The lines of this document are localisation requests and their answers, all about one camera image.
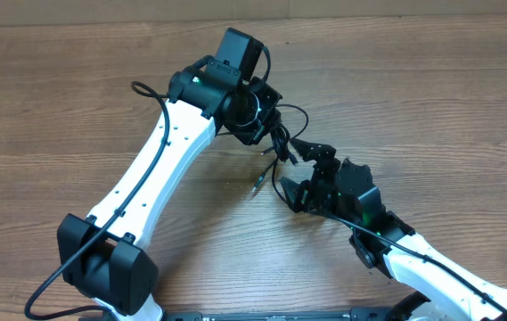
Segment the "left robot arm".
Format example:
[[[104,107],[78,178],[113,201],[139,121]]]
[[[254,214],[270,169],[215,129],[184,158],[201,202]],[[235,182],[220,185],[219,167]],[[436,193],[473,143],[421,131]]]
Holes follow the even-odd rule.
[[[215,55],[173,75],[165,95],[134,81],[162,113],[127,172],[85,218],[69,214],[57,229],[63,280],[101,312],[103,320],[161,320],[152,297],[158,268],[145,249],[160,213],[196,157],[219,134],[258,144],[280,131],[281,95],[253,72],[270,55],[259,40],[228,29]]]

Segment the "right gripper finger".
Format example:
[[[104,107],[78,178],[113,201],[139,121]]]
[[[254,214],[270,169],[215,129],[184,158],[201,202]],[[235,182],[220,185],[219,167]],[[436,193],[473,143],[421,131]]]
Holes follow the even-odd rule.
[[[309,143],[292,138],[290,144],[304,162],[315,161],[317,165],[337,166],[336,149],[329,144]]]
[[[310,181],[304,180],[297,183],[287,177],[282,177],[280,183],[288,207],[293,212],[306,211],[306,197],[309,192]]]

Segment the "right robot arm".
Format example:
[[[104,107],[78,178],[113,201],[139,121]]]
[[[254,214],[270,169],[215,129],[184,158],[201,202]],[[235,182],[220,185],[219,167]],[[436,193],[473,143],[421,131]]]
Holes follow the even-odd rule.
[[[289,208],[349,227],[349,242],[367,268],[415,290],[388,319],[507,320],[507,289],[454,263],[387,210],[368,166],[337,159],[327,144],[297,138],[290,144],[314,172],[301,183],[282,178]]]

